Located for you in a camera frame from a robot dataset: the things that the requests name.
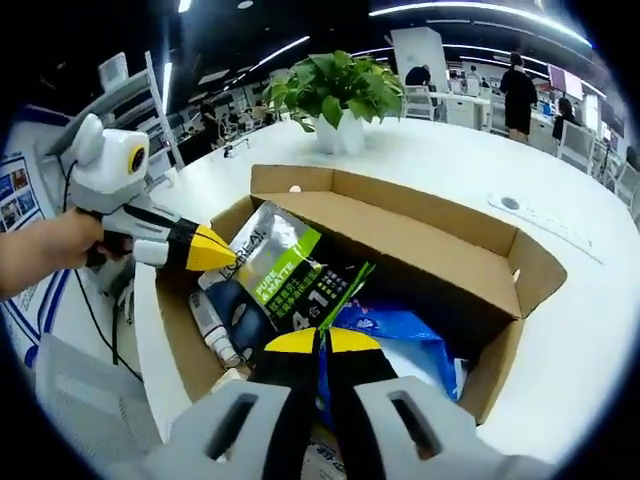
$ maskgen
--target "green leaves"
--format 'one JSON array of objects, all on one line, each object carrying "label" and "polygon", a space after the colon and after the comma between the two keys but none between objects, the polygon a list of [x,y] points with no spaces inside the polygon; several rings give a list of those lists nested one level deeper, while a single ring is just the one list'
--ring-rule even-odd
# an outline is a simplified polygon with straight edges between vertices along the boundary
[{"label": "green leaves", "polygon": [[338,125],[340,125],[340,120],[342,119],[342,108],[340,107],[340,100],[336,97],[329,95],[322,102],[322,115],[336,130],[338,129]]},{"label": "green leaves", "polygon": [[336,64],[333,54],[323,53],[322,55],[309,55],[309,58],[325,75],[331,74],[331,69]]},{"label": "green leaves", "polygon": [[353,98],[347,102],[349,110],[356,118],[364,118],[368,123],[371,123],[376,111],[371,105],[363,102],[358,98]]},{"label": "green leaves", "polygon": [[376,116],[399,117],[404,88],[387,66],[338,50],[298,62],[285,78],[274,80],[264,95],[277,109],[286,105],[292,119],[310,132],[314,127],[309,117],[322,114],[338,128],[346,108],[369,123]]},{"label": "green leaves", "polygon": [[298,124],[302,127],[302,129],[307,133],[313,133],[316,130],[313,127],[313,124],[311,124],[308,120],[302,118],[300,115],[292,115],[291,119],[298,122]]}]

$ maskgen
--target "green label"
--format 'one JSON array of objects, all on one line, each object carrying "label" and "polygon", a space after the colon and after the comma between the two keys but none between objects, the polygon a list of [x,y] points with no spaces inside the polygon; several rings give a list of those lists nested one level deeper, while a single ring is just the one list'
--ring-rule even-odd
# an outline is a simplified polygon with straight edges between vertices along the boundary
[{"label": "green label", "polygon": [[271,297],[278,292],[282,284],[289,278],[289,275],[300,265],[300,262],[309,257],[318,240],[320,240],[320,234],[309,228],[300,237],[298,243],[280,255],[271,271],[254,290],[255,297],[262,305],[266,305],[271,300]]}]

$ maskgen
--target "poster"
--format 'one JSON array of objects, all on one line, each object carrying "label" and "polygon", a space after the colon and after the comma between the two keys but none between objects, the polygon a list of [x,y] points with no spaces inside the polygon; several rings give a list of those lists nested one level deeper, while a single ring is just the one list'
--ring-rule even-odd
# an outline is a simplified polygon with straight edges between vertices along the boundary
[{"label": "poster", "polygon": [[[44,218],[21,152],[0,160],[0,233],[14,232]],[[18,354],[33,367],[43,333],[51,332],[69,277],[58,271],[1,304]]]}]

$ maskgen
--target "power strip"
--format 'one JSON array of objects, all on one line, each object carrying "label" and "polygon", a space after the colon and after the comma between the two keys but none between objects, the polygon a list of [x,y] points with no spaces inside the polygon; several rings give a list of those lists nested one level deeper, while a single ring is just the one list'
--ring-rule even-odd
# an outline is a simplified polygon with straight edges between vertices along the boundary
[{"label": "power strip", "polygon": [[488,201],[492,207],[522,218],[536,227],[554,234],[602,264],[602,260],[595,256],[591,239],[584,233],[567,227],[567,222],[558,217],[555,212],[544,211],[540,208],[534,209],[530,204],[510,196],[491,194]]}]

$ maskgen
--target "woman in black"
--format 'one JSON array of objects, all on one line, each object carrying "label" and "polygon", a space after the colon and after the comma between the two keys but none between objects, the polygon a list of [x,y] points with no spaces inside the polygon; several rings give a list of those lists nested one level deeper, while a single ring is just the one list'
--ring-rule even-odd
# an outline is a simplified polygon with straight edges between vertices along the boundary
[{"label": "woman in black", "polygon": [[560,115],[556,117],[556,121],[553,124],[553,133],[551,136],[558,141],[562,140],[562,130],[564,128],[564,121],[567,120],[575,125],[579,125],[576,117],[573,116],[573,107],[568,98],[562,97],[558,100],[558,111]]},{"label": "woman in black", "polygon": [[509,138],[527,143],[531,105],[538,103],[538,94],[533,82],[524,73],[522,57],[516,52],[511,53],[511,68],[502,77],[500,91],[507,97],[504,106]]},{"label": "woman in black", "polygon": [[218,123],[213,105],[203,103],[200,105],[200,113],[202,114],[202,123],[204,124],[207,139],[211,144],[211,149],[215,150],[220,146],[221,136],[225,135],[224,127]]}]

